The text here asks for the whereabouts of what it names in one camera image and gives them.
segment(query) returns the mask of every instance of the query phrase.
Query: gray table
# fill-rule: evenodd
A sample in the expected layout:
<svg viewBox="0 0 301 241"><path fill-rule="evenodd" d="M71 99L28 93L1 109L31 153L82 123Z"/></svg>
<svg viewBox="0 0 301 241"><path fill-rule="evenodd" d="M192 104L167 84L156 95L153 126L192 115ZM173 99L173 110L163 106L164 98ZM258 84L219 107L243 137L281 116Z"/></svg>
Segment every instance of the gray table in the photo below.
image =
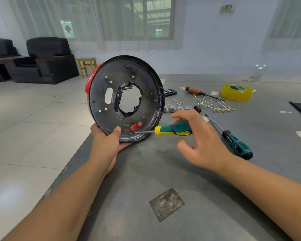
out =
<svg viewBox="0 0 301 241"><path fill-rule="evenodd" d="M219 82L166 82L167 97L194 106L193 96L179 89L193 86L206 93L221 91ZM245 84L256 92L250 101L227 101L236 110L213 113L253 150L251 162L301 183L301 114L288 101L301 102L301 84ZM172 122L164 114L160 125ZM192 137L186 137L189 144ZM176 136L151 135L118 154L112 172L94 200L78 240L290 240L265 214L216 174L189 164L176 150ZM90 135L52 184L54 190L89 156ZM174 188L185 205L159 222L149 201Z"/></svg>

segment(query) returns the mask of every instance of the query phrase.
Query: screwdriver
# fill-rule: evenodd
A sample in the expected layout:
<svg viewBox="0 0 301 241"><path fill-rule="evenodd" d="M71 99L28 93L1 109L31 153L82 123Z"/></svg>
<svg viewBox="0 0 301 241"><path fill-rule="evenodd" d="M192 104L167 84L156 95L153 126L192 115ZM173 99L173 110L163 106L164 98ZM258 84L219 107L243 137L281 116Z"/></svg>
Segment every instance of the screwdriver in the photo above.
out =
<svg viewBox="0 0 301 241"><path fill-rule="evenodd" d="M203 96L209 96L209 97L212 97L212 98L217 99L217 100L225 101L225 100L222 100L222 99L218 98L217 96L211 96L211 95L208 95L208 94L206 94L206 93L204 93L204 92L202 92L202 91L199 91L198 89L195 89L195 88L193 88L193 87L187 86L187 87L185 88L185 90L186 90L187 92L191 93L191 94L195 94L195 95L203 95Z"/></svg>
<svg viewBox="0 0 301 241"><path fill-rule="evenodd" d="M188 121L180 121L167 126L156 126L153 131L144 131L144 132L132 132L130 134L147 134L155 133L156 135L164 134L175 134L179 136L186 136L192 134L192 129L188 124Z"/></svg>
<svg viewBox="0 0 301 241"><path fill-rule="evenodd" d="M253 157L253 152L249 148L249 146L247 146L244 142L240 141L237 137L231 134L231 131L222 129L221 126L218 125L210 115L208 115L207 113L205 114L220 128L220 130L222 130L222 137L232 147L234 153L237 156L243 158L244 160L249 160Z"/></svg>

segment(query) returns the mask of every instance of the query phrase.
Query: black calculator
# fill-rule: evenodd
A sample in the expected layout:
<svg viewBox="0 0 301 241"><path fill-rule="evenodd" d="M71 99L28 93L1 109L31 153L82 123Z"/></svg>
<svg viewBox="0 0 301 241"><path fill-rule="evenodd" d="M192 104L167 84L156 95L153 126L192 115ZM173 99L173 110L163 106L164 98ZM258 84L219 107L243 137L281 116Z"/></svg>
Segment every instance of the black calculator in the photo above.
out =
<svg viewBox="0 0 301 241"><path fill-rule="evenodd" d="M176 94L177 94L177 91L175 91L175 90L172 90L172 89L164 90L165 97L168 97L170 95L176 95Z"/></svg>

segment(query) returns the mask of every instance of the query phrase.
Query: forearm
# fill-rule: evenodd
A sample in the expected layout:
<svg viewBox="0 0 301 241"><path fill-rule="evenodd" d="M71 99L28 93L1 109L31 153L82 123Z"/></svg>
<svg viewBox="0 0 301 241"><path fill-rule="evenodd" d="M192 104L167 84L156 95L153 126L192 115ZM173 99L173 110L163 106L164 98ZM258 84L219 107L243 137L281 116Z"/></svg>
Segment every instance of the forearm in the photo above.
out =
<svg viewBox="0 0 301 241"><path fill-rule="evenodd" d="M232 183L292 239L301 240L301 184L239 157L218 172Z"/></svg>
<svg viewBox="0 0 301 241"><path fill-rule="evenodd" d="M101 165L88 160L3 240L76 240L104 179Z"/></svg>

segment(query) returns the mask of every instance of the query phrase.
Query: brown-handled screwdriver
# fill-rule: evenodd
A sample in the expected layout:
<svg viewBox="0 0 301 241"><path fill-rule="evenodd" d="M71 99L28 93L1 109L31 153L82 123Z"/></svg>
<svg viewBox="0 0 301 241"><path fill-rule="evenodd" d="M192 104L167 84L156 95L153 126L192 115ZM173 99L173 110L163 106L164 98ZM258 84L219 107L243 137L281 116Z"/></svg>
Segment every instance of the brown-handled screwdriver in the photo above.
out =
<svg viewBox="0 0 301 241"><path fill-rule="evenodd" d="M191 93L191 94L195 94L195 95L203 95L203 96L209 96L209 97L212 97L212 98L217 99L217 100L225 101L225 100L222 100L222 99L218 98L217 96L211 96L211 95L208 95L208 94L206 94L206 93L204 93L204 92L202 92L202 91L199 91L198 89L195 89L195 88L193 88L193 87L187 86L187 87L185 88L185 90L186 90L187 92Z"/></svg>

